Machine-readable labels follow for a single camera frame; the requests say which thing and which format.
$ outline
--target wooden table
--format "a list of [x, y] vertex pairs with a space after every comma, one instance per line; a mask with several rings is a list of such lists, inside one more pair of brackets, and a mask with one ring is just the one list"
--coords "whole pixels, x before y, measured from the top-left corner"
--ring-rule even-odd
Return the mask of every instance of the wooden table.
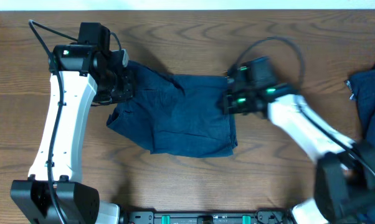
[[[9, 190], [12, 180], [27, 178], [49, 105], [47, 56], [28, 19], [75, 37], [80, 22], [101, 22], [118, 34], [132, 60], [193, 75], [221, 75], [255, 40], [290, 37], [306, 58], [308, 102], [337, 130], [360, 138], [343, 81], [375, 62], [375, 11], [0, 12], [0, 223], [27, 222]], [[50, 48], [69, 42], [39, 32]], [[269, 42], [247, 60], [260, 55], [272, 58], [283, 80], [297, 81], [288, 47]], [[236, 116], [233, 156], [192, 159], [150, 155], [114, 133], [105, 126], [113, 108], [90, 110], [83, 145], [83, 183], [102, 200], [157, 211], [255, 210], [292, 206], [312, 194], [313, 164], [267, 120]]]

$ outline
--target green led indicator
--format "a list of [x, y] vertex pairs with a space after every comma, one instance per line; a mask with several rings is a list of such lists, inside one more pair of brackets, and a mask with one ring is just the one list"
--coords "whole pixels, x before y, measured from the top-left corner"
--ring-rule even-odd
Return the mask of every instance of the green led indicator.
[[240, 98], [240, 99], [237, 100], [237, 102], [238, 103], [243, 103], [243, 102], [245, 102], [245, 98]]
[[267, 93], [273, 93], [276, 89], [275, 88], [269, 88], [267, 89]]

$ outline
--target wooden surface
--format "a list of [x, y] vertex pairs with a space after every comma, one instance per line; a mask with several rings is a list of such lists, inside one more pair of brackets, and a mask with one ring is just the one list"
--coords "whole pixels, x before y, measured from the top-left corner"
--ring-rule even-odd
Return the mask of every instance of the wooden surface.
[[[342, 133], [360, 137], [343, 81], [375, 61], [375, 11], [0, 12], [0, 223], [27, 222], [9, 189], [12, 180], [27, 177], [49, 104], [47, 56], [28, 19], [75, 37], [80, 22], [101, 22], [118, 34], [131, 59], [193, 75], [220, 75], [255, 40], [291, 37], [306, 58], [303, 94], [313, 109]], [[39, 32], [50, 48], [68, 43]], [[269, 42], [247, 59], [263, 54], [280, 77], [296, 82], [298, 64], [288, 47]], [[254, 210], [311, 196], [313, 165], [266, 120], [236, 116], [233, 156], [192, 159], [150, 155], [109, 130], [113, 107], [90, 110], [83, 145], [83, 183], [102, 200], [158, 211]]]

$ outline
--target folded navy fabric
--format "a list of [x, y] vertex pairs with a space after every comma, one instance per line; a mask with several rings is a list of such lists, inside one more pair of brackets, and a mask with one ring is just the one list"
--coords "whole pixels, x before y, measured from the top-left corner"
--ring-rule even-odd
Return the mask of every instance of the folded navy fabric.
[[135, 97], [120, 103], [107, 126], [150, 153], [223, 157], [237, 146], [235, 121], [217, 107], [226, 77], [166, 75], [137, 62]]
[[[363, 137], [375, 147], [375, 70], [357, 73], [349, 82], [357, 101]], [[375, 207], [361, 218], [366, 223], [375, 223]]]

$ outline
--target white wall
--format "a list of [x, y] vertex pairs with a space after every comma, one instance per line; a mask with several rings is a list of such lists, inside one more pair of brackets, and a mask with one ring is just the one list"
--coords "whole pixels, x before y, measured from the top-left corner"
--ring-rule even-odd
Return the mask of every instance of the white wall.
[[0, 11], [139, 9], [375, 9], [375, 0], [0, 0]]

